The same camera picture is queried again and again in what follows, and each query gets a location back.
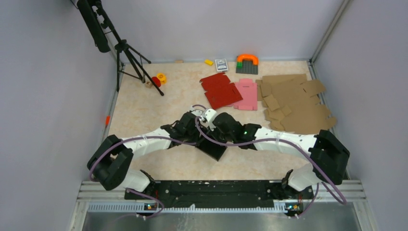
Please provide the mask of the black corrugated paper box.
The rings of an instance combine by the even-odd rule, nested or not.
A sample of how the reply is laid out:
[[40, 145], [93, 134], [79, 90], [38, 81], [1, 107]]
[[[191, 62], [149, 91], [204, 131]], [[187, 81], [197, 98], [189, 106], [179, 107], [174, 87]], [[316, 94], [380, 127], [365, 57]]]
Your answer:
[[213, 143], [205, 138], [198, 140], [195, 147], [216, 161], [221, 159], [227, 149], [227, 146]]

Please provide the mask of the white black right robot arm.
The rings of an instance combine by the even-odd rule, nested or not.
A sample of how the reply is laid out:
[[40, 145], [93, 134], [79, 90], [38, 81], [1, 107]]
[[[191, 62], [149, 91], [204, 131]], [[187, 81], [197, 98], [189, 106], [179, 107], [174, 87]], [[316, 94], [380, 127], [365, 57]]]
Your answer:
[[295, 198], [305, 188], [321, 182], [330, 185], [343, 182], [350, 152], [329, 130], [302, 135], [259, 124], [243, 125], [230, 114], [219, 114], [213, 109], [204, 112], [203, 120], [208, 123], [216, 144], [280, 152], [307, 160], [308, 164], [291, 170], [284, 179], [282, 192], [288, 198]]

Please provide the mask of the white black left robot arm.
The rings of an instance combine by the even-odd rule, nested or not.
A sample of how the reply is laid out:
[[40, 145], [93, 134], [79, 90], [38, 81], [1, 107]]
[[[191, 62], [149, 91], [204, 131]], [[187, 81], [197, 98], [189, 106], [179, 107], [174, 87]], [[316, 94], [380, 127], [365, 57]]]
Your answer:
[[154, 180], [145, 171], [130, 169], [132, 161], [182, 144], [196, 146], [199, 133], [195, 118], [202, 114], [199, 109], [186, 112], [173, 124], [132, 138], [109, 135], [87, 163], [91, 179], [107, 191], [131, 188], [143, 199], [152, 197]]

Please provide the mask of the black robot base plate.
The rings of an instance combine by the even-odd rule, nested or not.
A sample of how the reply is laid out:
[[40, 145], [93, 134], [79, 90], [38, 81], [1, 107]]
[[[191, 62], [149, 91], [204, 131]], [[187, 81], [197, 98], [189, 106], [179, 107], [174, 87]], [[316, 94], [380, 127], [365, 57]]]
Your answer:
[[296, 191], [276, 180], [162, 180], [144, 194], [161, 201], [165, 208], [269, 208], [282, 200], [312, 199], [309, 186]]

